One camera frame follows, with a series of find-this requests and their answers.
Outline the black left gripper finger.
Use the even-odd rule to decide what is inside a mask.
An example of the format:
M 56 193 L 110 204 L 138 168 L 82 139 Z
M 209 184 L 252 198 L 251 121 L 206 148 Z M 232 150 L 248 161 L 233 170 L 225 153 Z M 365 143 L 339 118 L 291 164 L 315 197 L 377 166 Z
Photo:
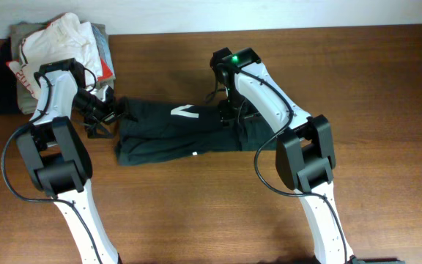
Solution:
M 120 98 L 117 102 L 117 117 L 118 120 L 129 120 L 138 122 L 137 117 L 131 111 L 130 100 L 128 98 Z
M 89 139 L 112 139 L 114 135 L 103 125 L 100 123 L 85 123 L 83 122 L 82 125 L 85 128 L 87 133 L 87 137 Z

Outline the dark green t-shirt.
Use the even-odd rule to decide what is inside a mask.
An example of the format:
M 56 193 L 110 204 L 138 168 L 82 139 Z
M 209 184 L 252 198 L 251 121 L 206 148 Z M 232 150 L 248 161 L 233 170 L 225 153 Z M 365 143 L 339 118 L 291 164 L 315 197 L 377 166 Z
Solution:
M 273 134 L 261 117 L 221 120 L 217 106 L 130 98 L 134 120 L 119 122 L 118 164 L 156 164 L 209 152 L 251 152 Z

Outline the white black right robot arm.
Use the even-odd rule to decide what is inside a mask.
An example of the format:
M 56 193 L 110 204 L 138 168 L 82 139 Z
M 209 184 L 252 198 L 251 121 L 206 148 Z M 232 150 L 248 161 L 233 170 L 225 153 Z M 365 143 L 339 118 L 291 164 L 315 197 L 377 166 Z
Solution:
M 275 167 L 286 191 L 300 200 L 314 241 L 318 263 L 349 263 L 354 253 L 338 218 L 334 199 L 336 166 L 330 123 L 323 115 L 302 110 L 270 76 L 252 48 L 236 53 L 222 48 L 210 67 L 225 86 L 229 101 L 248 101 L 273 130 Z

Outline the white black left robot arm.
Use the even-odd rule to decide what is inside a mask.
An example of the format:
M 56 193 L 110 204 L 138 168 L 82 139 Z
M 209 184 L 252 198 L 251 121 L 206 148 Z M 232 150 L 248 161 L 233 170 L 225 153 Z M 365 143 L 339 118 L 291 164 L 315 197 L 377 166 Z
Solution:
M 135 120 L 126 99 L 116 100 L 109 87 L 101 100 L 86 85 L 87 69 L 74 58 L 41 65 L 34 78 L 41 96 L 32 118 L 15 140 L 34 187 L 44 203 L 62 213 L 83 263 L 120 263 L 121 257 L 103 227 L 92 193 L 91 158 L 71 120 L 83 117 L 90 139 L 110 139 L 107 125 Z

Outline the blue denim folded garment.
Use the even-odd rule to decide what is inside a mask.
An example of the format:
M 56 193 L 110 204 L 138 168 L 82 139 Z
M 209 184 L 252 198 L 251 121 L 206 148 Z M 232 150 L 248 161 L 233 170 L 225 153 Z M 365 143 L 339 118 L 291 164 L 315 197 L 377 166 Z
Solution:
M 111 58 L 111 51 L 108 44 L 108 34 L 106 26 L 103 24 L 92 23 L 92 31 L 96 39 L 97 49 L 101 59 L 103 76 L 101 79 L 115 78 L 114 66 Z

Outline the olive grey folded garment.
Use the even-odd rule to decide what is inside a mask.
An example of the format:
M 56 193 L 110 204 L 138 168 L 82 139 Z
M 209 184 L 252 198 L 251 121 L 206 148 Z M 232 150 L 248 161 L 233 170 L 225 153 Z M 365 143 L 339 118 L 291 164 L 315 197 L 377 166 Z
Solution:
M 46 26 L 46 23 L 19 23 L 11 25 L 10 38 L 12 59 L 21 62 L 18 46 L 22 43 L 23 38 L 29 36 L 31 33 L 44 29 Z M 96 89 L 105 85 L 109 85 L 114 88 L 114 80 L 116 79 L 116 76 L 115 78 L 103 80 L 101 77 L 97 80 Z M 25 86 L 19 81 L 17 82 L 17 103 L 18 108 L 23 114 L 33 114 L 37 106 L 37 99 L 33 98 L 27 88 L 25 88 Z

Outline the black folded garment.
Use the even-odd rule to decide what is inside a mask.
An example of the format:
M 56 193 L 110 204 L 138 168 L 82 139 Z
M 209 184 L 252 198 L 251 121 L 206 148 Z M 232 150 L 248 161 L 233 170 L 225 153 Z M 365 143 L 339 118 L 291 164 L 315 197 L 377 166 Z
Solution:
M 20 114 L 17 103 L 17 79 L 7 66 L 12 61 L 11 40 L 0 46 L 0 115 Z

